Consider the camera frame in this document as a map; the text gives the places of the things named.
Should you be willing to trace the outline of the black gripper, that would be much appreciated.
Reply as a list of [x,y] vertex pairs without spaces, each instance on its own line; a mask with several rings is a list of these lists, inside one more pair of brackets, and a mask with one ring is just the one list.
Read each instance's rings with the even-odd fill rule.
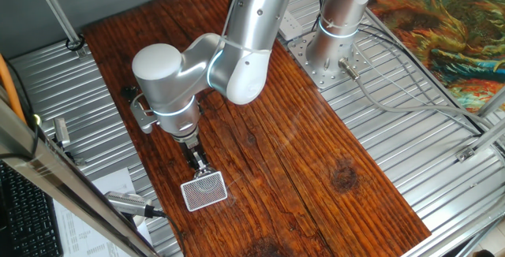
[[182,154],[191,168],[199,173],[209,171],[209,163],[206,159],[204,148],[197,144],[195,147],[188,147],[186,143],[179,143]]

